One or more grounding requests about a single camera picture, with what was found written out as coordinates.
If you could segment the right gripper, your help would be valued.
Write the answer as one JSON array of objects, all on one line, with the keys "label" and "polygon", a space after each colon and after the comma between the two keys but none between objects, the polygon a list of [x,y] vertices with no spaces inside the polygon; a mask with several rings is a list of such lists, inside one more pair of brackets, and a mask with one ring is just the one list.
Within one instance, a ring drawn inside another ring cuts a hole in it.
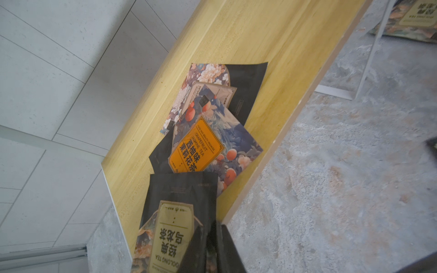
[{"label": "right gripper", "polygon": [[437,157],[437,137],[425,141],[427,148],[434,157]]}]

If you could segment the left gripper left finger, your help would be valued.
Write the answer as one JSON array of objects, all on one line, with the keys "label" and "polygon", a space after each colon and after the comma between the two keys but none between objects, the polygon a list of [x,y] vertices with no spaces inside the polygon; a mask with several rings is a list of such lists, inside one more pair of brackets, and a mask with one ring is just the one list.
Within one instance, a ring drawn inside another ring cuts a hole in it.
[{"label": "left gripper left finger", "polygon": [[195,230],[178,273],[215,273],[216,272],[216,227],[211,226],[208,234],[206,228],[199,226]]}]

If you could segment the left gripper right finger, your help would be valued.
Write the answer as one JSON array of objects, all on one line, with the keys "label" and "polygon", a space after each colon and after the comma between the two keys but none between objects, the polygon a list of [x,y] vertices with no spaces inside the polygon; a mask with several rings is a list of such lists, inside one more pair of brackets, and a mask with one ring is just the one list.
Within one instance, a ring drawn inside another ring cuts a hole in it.
[{"label": "left gripper right finger", "polygon": [[219,273],[247,273],[228,228],[216,223],[217,269]]}]

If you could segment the yellow label tea bag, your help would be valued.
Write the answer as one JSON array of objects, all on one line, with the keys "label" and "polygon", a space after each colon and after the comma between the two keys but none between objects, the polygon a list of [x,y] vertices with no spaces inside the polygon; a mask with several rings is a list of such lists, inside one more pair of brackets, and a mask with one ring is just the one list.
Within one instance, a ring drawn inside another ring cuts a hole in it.
[{"label": "yellow label tea bag", "polygon": [[133,273],[177,273],[191,238],[216,221],[213,172],[152,174],[133,254]]},{"label": "yellow label tea bag", "polygon": [[396,1],[383,35],[437,43],[437,0]]}]

